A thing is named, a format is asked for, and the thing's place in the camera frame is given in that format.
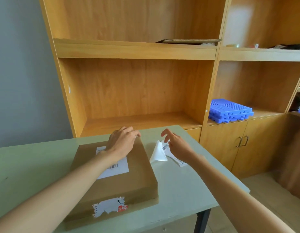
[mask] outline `stack of blue plastic tiles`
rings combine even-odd
[[[253,109],[225,99],[211,101],[209,119],[216,123],[228,123],[248,119],[253,116]]]

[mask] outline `metal handle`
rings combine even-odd
[[[239,141],[239,145],[238,145],[238,146],[235,146],[236,148],[239,148],[239,147],[241,146],[241,142],[242,142],[242,140],[243,140],[243,137],[239,137],[239,138],[241,138],[241,140]]]
[[[246,143],[245,143],[245,145],[242,145],[242,146],[246,146],[247,145],[247,143],[248,143],[248,140],[249,140],[249,136],[245,136],[245,137],[247,137],[247,140],[246,140]]]

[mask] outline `person's left hand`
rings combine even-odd
[[[121,127],[115,130],[109,137],[106,151],[111,152],[115,157],[115,162],[124,158],[132,150],[137,136],[141,136],[138,130],[133,127]]]

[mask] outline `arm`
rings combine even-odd
[[[172,154],[197,172],[238,232],[294,232],[264,205],[210,165],[205,157],[196,154],[180,136],[169,129],[164,130],[161,136],[166,134],[164,142],[170,140]]]
[[[132,127],[115,130],[106,151],[1,217],[0,233],[48,233],[55,230],[100,174],[132,150],[136,136],[140,133]]]

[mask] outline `white paper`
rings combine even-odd
[[[104,150],[106,147],[102,146],[102,147],[97,147],[96,149],[96,154],[99,154],[102,150]],[[117,163],[113,164],[112,166],[110,166],[108,169],[106,169],[98,178],[105,178],[105,177],[109,177],[109,176],[115,176],[115,175],[119,175],[119,174],[123,174],[123,173],[127,173],[129,172],[129,165],[127,163],[127,158],[124,157],[122,158],[120,161],[118,161]]]
[[[157,141],[152,156],[150,158],[150,163],[154,161],[167,161],[167,157],[165,156],[162,147],[162,143],[160,141]]]
[[[95,214],[93,214],[94,218],[99,217],[103,212],[110,213],[112,211],[117,212],[119,206],[124,206],[125,200],[124,197],[113,198],[105,201],[101,201],[99,204],[93,204],[93,209]]]
[[[166,156],[171,157],[173,160],[175,160],[176,163],[177,163],[180,167],[183,167],[183,166],[186,166],[186,165],[187,165],[187,163],[185,163],[185,162],[183,162],[183,161],[177,159],[177,158],[171,153],[168,142],[167,142],[167,143],[162,142],[162,145],[163,145],[163,150],[164,150],[164,153],[165,153]]]

